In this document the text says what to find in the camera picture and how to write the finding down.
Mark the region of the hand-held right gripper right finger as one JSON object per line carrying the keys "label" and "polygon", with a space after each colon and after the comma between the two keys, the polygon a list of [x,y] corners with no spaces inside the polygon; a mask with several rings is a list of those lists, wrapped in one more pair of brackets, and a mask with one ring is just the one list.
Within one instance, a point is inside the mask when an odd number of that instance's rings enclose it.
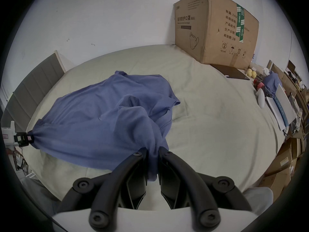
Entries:
{"label": "hand-held right gripper right finger", "polygon": [[170,209],[191,208],[192,227],[196,231],[218,228],[223,219],[219,208],[252,211],[230,177],[198,173],[164,147],[159,148],[158,170],[161,195]]}

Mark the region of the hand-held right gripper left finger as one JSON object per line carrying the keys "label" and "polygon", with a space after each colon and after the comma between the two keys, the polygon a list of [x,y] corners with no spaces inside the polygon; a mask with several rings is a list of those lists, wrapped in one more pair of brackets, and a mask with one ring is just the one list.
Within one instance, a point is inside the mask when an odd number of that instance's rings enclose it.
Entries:
{"label": "hand-held right gripper left finger", "polygon": [[137,210],[146,194],[148,151],[141,148],[111,173],[74,181],[57,214],[90,208],[88,225],[95,231],[115,231],[118,208]]}

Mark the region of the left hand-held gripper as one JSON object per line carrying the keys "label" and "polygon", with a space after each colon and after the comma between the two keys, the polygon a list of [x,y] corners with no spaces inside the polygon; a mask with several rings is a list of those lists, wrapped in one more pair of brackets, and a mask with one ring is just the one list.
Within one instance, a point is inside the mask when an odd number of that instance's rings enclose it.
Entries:
{"label": "left hand-held gripper", "polygon": [[6,146],[28,146],[34,142],[34,137],[25,132],[15,131],[15,122],[11,121],[10,127],[1,127],[2,137]]}

